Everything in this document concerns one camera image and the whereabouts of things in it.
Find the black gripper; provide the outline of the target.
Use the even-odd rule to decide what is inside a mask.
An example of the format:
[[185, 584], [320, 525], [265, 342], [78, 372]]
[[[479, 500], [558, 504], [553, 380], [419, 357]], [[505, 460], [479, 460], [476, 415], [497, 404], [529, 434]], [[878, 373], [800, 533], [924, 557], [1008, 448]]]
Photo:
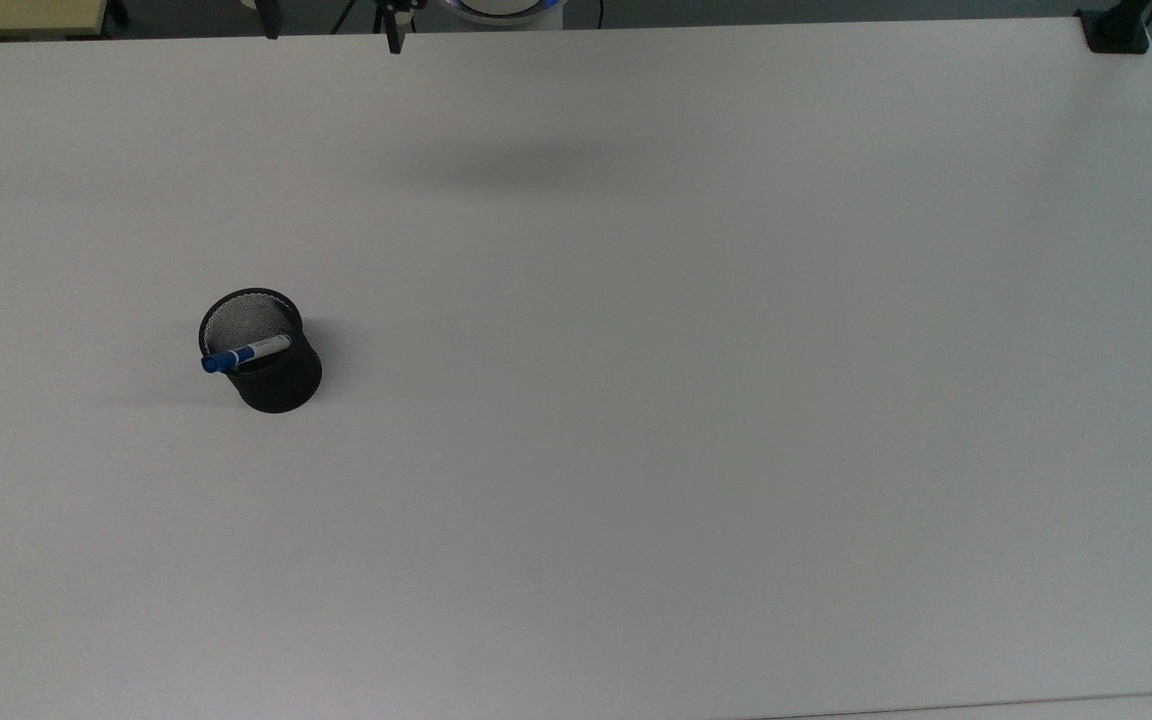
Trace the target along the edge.
[[399, 15], [415, 13], [419, 9], [419, 3], [407, 0], [376, 0], [376, 8], [387, 15], [387, 46], [389, 53], [393, 55], [401, 54], [404, 44], [404, 23], [399, 18]]

